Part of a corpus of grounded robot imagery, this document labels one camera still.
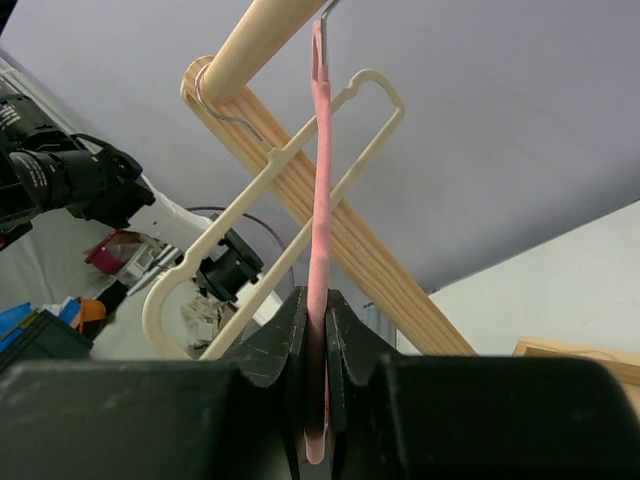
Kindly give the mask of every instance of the blue object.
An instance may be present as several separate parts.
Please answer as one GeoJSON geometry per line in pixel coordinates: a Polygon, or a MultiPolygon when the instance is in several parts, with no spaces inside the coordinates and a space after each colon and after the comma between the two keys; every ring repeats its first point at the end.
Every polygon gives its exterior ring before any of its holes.
{"type": "Polygon", "coordinates": [[[24,320],[30,313],[31,302],[23,303],[22,305],[18,305],[17,307],[10,308],[9,310],[5,310],[0,313],[0,338],[3,339],[0,341],[0,352],[11,345],[11,343],[22,333],[22,329],[16,328],[9,335],[7,335],[7,332],[10,332],[11,329],[24,320]]]}
{"type": "Polygon", "coordinates": [[[73,321],[73,319],[76,318],[76,315],[80,313],[80,308],[80,302],[78,302],[77,300],[69,300],[69,302],[64,306],[64,308],[58,315],[58,318],[69,325],[73,321]]]}

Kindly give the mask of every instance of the cream plastic hanger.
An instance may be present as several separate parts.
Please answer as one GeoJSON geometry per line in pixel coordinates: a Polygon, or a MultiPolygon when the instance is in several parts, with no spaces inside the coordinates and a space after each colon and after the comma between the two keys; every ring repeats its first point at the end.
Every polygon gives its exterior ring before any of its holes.
{"type": "MultiPolygon", "coordinates": [[[[183,76],[184,102],[254,175],[269,164],[265,143],[283,147],[292,138],[247,83],[326,3],[253,0],[218,52],[196,58],[183,76]]],[[[300,151],[271,184],[300,225],[313,215],[315,180],[315,165],[300,151]]],[[[331,237],[332,259],[420,352],[475,354],[347,199],[333,210],[331,237]]]]}
{"type": "MultiPolygon", "coordinates": [[[[374,136],[373,140],[362,151],[358,159],[340,179],[331,192],[331,208],[334,209],[342,200],[349,187],[362,173],[364,167],[378,152],[383,143],[395,131],[405,115],[405,107],[402,99],[396,92],[391,82],[380,72],[375,70],[361,70],[349,82],[349,85],[340,91],[331,102],[332,113],[338,110],[345,102],[353,99],[363,84],[367,82],[377,83],[387,94],[395,110],[387,123],[374,136]]],[[[142,310],[142,326],[152,347],[156,353],[167,359],[190,359],[186,352],[167,336],[161,322],[161,313],[169,294],[182,282],[189,280],[197,271],[200,262],[209,251],[217,245],[218,241],[233,226],[233,223],[269,188],[273,180],[283,168],[302,150],[317,131],[315,116],[296,133],[293,138],[282,148],[272,148],[266,141],[262,141],[267,153],[268,164],[247,186],[247,188],[231,203],[231,205],[213,222],[213,224],[189,247],[185,252],[182,263],[162,276],[152,287],[147,296],[142,310]]],[[[269,272],[258,283],[254,294],[229,320],[225,328],[214,339],[213,343],[200,357],[201,360],[215,360],[220,358],[241,333],[257,309],[275,288],[287,270],[302,253],[309,243],[311,236],[311,220],[307,221],[298,235],[287,247],[285,252],[276,261],[269,272]]]]}

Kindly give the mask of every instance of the gray ceiling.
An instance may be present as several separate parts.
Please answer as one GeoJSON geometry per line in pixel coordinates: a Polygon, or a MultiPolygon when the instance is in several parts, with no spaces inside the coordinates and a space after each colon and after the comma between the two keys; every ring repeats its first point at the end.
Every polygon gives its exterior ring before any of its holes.
{"type": "MultiPolygon", "coordinates": [[[[173,199],[226,204],[250,176],[178,88],[249,3],[20,0],[1,46],[173,199]]],[[[342,0],[334,89],[376,68],[408,107],[349,198],[425,288],[640,197],[639,23],[637,0],[342,0]]],[[[312,115],[310,43],[307,26],[251,82],[290,132],[312,115]]],[[[339,172],[387,112],[372,90],[337,114],[339,172]]],[[[287,240],[297,230],[271,198],[252,212],[287,240]]]]}

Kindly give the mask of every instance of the metal hanger hook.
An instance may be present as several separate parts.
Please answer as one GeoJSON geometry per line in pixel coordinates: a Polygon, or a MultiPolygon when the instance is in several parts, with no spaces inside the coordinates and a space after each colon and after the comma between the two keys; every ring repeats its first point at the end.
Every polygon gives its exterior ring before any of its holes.
{"type": "Polygon", "coordinates": [[[221,113],[216,112],[213,108],[211,108],[209,105],[206,104],[206,102],[204,101],[204,98],[202,97],[200,84],[202,83],[202,76],[204,75],[204,72],[207,71],[207,68],[209,68],[209,65],[211,65],[211,62],[207,63],[200,69],[200,71],[196,75],[196,79],[194,82],[195,90],[196,90],[196,99],[198,100],[198,103],[200,104],[200,106],[204,108],[209,115],[217,118],[218,120],[222,120],[224,122],[237,122],[237,123],[243,124],[249,129],[249,131],[253,134],[253,136],[258,139],[258,141],[264,143],[266,141],[264,137],[260,135],[260,133],[254,128],[254,126],[251,125],[247,120],[241,117],[231,117],[229,115],[222,115],[221,113]]]}
{"type": "Polygon", "coordinates": [[[336,5],[340,2],[340,0],[333,0],[327,8],[322,12],[322,16],[320,17],[320,34],[322,37],[322,65],[327,65],[328,57],[327,57],[327,18],[331,11],[336,7],[336,5]]]}

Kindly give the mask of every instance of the black camera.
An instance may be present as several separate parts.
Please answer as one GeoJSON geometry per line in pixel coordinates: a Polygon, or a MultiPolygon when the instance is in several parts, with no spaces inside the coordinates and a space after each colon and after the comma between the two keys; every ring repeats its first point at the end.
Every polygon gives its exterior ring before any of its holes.
{"type": "Polygon", "coordinates": [[[59,208],[128,227],[133,214],[154,202],[141,174],[130,155],[63,132],[31,98],[0,81],[0,250],[31,230],[36,215],[59,208]]]}

